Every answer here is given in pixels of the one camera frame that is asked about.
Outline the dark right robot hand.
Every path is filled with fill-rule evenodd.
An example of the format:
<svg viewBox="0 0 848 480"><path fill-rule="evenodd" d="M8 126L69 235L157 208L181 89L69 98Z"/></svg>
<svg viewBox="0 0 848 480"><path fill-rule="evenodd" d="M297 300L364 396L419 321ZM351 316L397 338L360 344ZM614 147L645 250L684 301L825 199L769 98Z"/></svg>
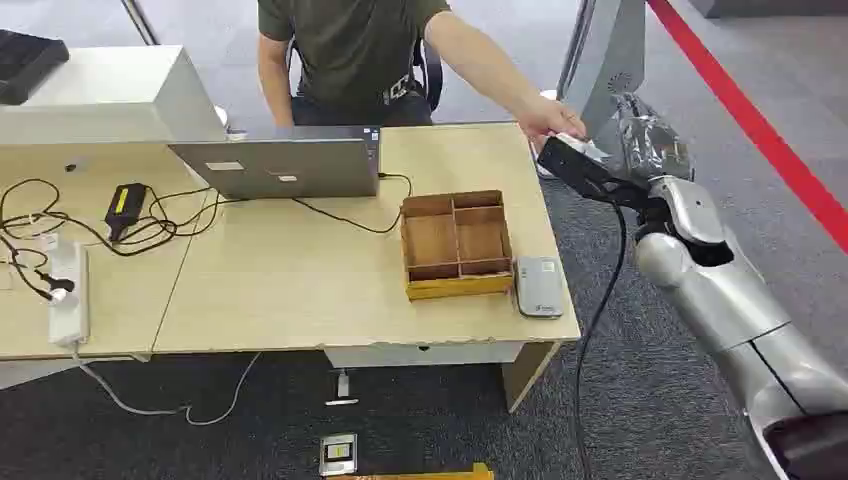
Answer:
<svg viewBox="0 0 848 480"><path fill-rule="evenodd" d="M538 163L580 196L641 211L651 205L649 191L614 177L601 164L556 137L549 137Z"/></svg>

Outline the person's left hand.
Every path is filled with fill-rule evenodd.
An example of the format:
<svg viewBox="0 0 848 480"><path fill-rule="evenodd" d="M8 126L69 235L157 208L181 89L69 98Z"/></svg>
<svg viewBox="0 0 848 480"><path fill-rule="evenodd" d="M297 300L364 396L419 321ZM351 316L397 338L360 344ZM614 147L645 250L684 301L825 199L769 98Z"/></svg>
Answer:
<svg viewBox="0 0 848 480"><path fill-rule="evenodd" d="M516 119L537 150L544 147L549 137L560 133L579 140L587 139L586 127L575 112L565 104L541 95L531 96Z"/></svg>

